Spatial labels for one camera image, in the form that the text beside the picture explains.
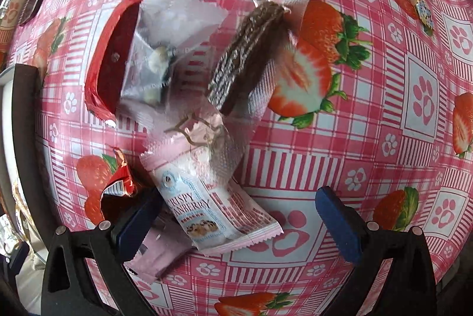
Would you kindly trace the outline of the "clear chocolate wafer packet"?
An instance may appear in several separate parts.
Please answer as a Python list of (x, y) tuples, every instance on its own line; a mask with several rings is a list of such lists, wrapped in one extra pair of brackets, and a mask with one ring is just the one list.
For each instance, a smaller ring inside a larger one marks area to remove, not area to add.
[(201, 90), (174, 91), (159, 156), (187, 157), (199, 175), (227, 182), (252, 140), (293, 49), (307, 0), (254, 0)]

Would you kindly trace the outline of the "clear chocolate ball packet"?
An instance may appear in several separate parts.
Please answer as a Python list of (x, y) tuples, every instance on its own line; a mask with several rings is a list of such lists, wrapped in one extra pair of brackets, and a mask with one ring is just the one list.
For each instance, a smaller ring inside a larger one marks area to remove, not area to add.
[(126, 61), (119, 111), (149, 132), (167, 117), (178, 62), (216, 32), (228, 11), (201, 0), (141, 0)]

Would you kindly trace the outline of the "pink cranberry crisp packet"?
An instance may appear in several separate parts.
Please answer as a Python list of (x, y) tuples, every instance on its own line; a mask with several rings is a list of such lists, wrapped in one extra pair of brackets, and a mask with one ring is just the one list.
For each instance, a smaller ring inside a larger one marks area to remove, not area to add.
[(280, 223), (232, 178), (218, 177), (208, 145), (184, 138), (151, 144), (140, 155), (165, 204), (206, 256), (243, 249), (283, 234)]

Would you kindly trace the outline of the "red torn wrapper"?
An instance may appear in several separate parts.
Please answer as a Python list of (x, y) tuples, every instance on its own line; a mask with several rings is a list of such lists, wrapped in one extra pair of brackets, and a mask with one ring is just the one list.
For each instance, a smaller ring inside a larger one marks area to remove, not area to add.
[(116, 147), (112, 150), (115, 153), (117, 168), (101, 192), (100, 205), (102, 208), (113, 201), (135, 197), (138, 192), (132, 169), (123, 151)]

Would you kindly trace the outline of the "pink strawberry tablecloth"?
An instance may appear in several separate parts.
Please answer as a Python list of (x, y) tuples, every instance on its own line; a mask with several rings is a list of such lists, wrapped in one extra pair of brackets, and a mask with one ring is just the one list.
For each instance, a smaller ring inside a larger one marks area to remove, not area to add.
[[(135, 157), (145, 131), (127, 118), (109, 128), (86, 109), (83, 91), (99, 32), (120, 0), (45, 0), (37, 17), (9, 34), (7, 59), (46, 64), (38, 112), (49, 188), (71, 229), (90, 226), (80, 157), (111, 145)], [(225, 7), (224, 32), (187, 64), (184, 86), (200, 85), (204, 61), (224, 46), (251, 0)], [(164, 278), (136, 281), (158, 315), (215, 315), (221, 296), (257, 293), (268, 315), (320, 315), (349, 265), (318, 217), (315, 191), (332, 186), (365, 219), (405, 196), (401, 224), (424, 229), (437, 278), (472, 231), (472, 154), (453, 144), (455, 98), (472, 89), (472, 0), (426, 0), (424, 31), (399, 0), (315, 0), (315, 79), (337, 91), (314, 94), (319, 111), (283, 119), (266, 111), (236, 180), (281, 223), (272, 241), (220, 257), (192, 254)]]

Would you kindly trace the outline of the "long red snack packet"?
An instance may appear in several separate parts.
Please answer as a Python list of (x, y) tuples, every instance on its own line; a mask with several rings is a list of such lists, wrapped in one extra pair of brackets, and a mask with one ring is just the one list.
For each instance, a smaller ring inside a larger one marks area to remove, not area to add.
[(142, 0), (121, 0), (99, 36), (84, 87), (88, 111), (112, 128)]

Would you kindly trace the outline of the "pink white pouch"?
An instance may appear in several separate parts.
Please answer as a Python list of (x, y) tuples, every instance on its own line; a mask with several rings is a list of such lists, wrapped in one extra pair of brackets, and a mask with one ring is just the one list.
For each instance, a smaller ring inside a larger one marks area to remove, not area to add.
[(124, 265), (151, 284), (193, 248), (191, 238), (170, 217), (158, 217), (143, 239), (135, 257)]

